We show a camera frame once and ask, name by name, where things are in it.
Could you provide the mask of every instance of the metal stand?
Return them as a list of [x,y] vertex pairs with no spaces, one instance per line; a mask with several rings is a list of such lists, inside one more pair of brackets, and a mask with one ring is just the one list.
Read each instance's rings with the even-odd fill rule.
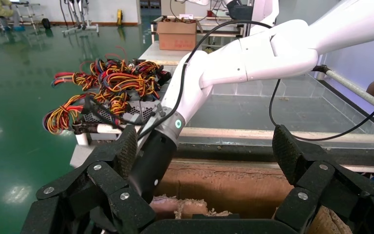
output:
[[[22,25],[25,25],[25,24],[31,24],[33,27],[34,27],[34,30],[35,30],[35,33],[38,34],[37,32],[37,27],[36,27],[36,22],[34,21],[34,17],[37,16],[34,12],[34,8],[33,6],[41,6],[41,4],[39,3],[34,3],[34,4],[14,4],[15,7],[17,8],[17,12],[18,12],[18,15],[20,17],[20,23]],[[28,11],[28,15],[27,16],[23,16],[21,15],[20,11],[19,11],[19,7],[20,6],[24,6],[26,7],[26,10]],[[25,23],[25,21],[23,21],[23,18],[29,18],[31,20],[30,23]]]
[[68,8],[72,11],[74,17],[75,17],[75,20],[76,20],[76,25],[74,28],[70,28],[70,29],[67,29],[65,31],[62,31],[62,33],[64,35],[66,34],[70,34],[70,33],[76,33],[77,30],[79,29],[82,29],[82,30],[95,30],[97,32],[97,34],[99,34],[99,27],[98,27],[98,24],[95,24],[95,25],[91,25],[91,22],[90,20],[88,19],[88,4],[86,2],[86,0],[81,0],[81,1],[77,1],[78,3],[78,8],[79,8],[79,13],[81,15],[81,20],[82,20],[82,26],[79,24],[79,19],[78,19],[78,15],[76,14],[76,11],[75,11],[75,7],[74,7],[74,2],[73,1],[70,1],[69,4],[68,4]]

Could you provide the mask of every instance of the tangled wires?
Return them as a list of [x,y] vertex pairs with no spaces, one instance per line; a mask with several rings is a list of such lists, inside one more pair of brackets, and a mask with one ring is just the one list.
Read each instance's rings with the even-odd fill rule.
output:
[[94,93],[73,96],[65,104],[45,115],[42,123],[43,127],[52,134],[60,134],[63,130],[67,130],[70,125],[70,117],[72,122],[74,122],[83,109],[83,105],[74,104],[79,100],[83,100],[86,95],[95,96]]
[[181,22],[181,23],[197,23],[198,20],[194,19],[185,19],[185,18],[175,18],[175,19],[169,19],[169,18],[164,18],[161,20],[161,22]]
[[121,116],[131,109],[127,91],[135,90],[140,98],[151,95],[154,100],[158,100],[160,98],[158,91],[171,78],[170,73],[163,71],[163,66],[151,61],[127,65],[121,58],[107,58],[106,62],[96,59],[90,64],[89,74],[82,71],[84,63],[80,66],[80,72],[57,73],[52,86],[72,82],[82,86],[83,91],[98,88],[98,93],[73,96],[59,108],[47,113],[43,119],[43,126],[52,134],[59,134],[69,129],[70,124],[78,120],[84,107],[82,103],[75,104],[83,100],[86,95],[91,95],[94,100],[108,107],[112,114]]
[[138,65],[127,66],[125,61],[119,59],[107,59],[107,62],[96,59],[90,64],[90,70],[91,74],[82,71],[57,73],[52,86],[73,82],[82,86],[83,91],[100,87],[102,91],[100,96],[104,100],[111,98],[114,93],[132,89],[136,90],[141,98],[146,95],[152,95],[154,99],[160,98],[157,93],[160,85],[156,81],[156,76],[159,77],[165,72],[162,71],[162,67],[153,62],[144,61]]

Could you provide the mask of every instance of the green indicator light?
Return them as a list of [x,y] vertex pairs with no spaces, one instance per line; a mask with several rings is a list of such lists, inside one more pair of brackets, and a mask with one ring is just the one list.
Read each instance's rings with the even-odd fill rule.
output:
[[181,128],[181,120],[178,119],[178,120],[175,121],[175,127],[176,128]]

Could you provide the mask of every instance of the cardboard bin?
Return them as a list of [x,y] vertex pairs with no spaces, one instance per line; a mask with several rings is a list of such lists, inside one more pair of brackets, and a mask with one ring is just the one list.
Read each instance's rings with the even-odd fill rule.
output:
[[[241,218],[269,219],[292,189],[280,169],[177,159],[168,167],[155,191],[159,197],[150,206],[159,219],[192,218],[193,214],[224,216],[228,212]],[[332,210],[321,207],[307,234],[352,232]]]
[[192,50],[196,46],[197,24],[158,22],[160,50]]

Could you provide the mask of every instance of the white pipe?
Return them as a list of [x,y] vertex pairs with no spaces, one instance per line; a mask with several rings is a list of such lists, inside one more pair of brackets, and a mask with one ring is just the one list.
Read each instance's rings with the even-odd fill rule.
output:
[[[97,128],[98,133],[120,134],[119,129],[113,129],[107,124]],[[247,130],[247,129],[222,129],[222,128],[183,128],[181,137],[217,137],[217,138],[237,138],[237,139],[257,139],[271,140],[274,131],[271,130]],[[304,138],[324,138],[331,137],[338,133],[319,132],[291,132],[293,135]],[[374,134],[346,134],[341,137],[327,140],[326,142],[342,143],[370,143],[374,144]]]
[[339,82],[341,85],[345,86],[348,88],[350,91],[354,92],[361,98],[365,99],[367,102],[372,104],[374,106],[374,97],[370,94],[368,94],[365,90],[359,88],[357,85],[354,83],[350,82],[346,78],[342,77],[341,75],[337,74],[336,72],[329,70],[326,72],[326,75],[333,78],[337,82]]
[[78,145],[89,145],[86,133],[75,135],[75,137]]

